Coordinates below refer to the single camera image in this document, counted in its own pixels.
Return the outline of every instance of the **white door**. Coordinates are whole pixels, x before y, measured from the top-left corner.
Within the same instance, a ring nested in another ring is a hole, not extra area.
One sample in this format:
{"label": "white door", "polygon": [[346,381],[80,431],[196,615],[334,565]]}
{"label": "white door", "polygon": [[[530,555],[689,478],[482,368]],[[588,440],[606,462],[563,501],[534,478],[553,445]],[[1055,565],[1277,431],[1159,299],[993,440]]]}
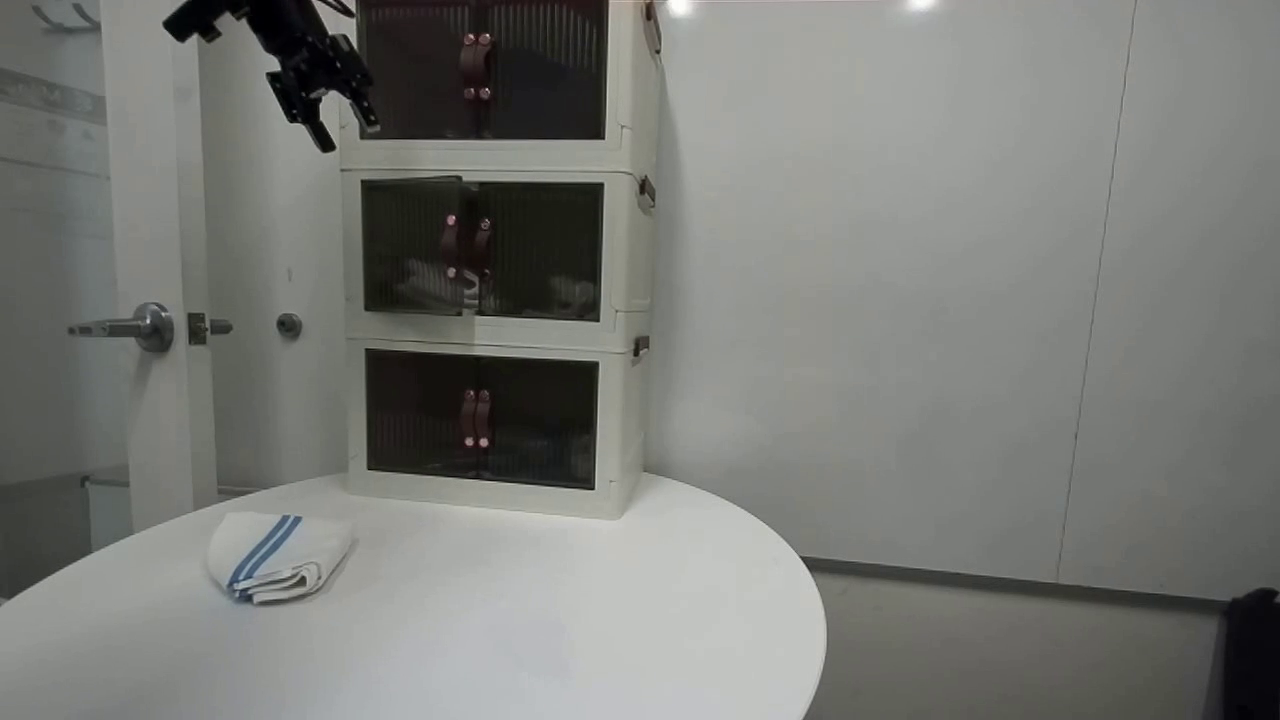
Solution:
{"label": "white door", "polygon": [[201,85],[159,19],[0,6],[0,596],[213,501]]}

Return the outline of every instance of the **folded towel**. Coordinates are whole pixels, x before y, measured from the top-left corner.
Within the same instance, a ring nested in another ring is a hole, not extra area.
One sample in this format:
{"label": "folded towel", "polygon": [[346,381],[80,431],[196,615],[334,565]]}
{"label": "folded towel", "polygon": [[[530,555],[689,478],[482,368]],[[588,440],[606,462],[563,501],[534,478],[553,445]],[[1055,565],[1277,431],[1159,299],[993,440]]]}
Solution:
{"label": "folded towel", "polygon": [[322,590],[354,544],[350,524],[234,510],[213,530],[207,576],[236,602],[290,602]]}

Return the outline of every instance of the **door handle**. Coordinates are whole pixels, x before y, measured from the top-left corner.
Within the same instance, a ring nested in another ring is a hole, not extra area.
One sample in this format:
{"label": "door handle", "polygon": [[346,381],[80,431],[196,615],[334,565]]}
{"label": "door handle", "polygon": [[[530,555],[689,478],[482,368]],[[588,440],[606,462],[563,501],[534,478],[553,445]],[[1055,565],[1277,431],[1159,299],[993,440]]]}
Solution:
{"label": "door handle", "polygon": [[127,321],[72,324],[67,335],[87,335],[87,338],[132,335],[141,353],[163,356],[172,346],[172,315],[163,304],[141,304]]}

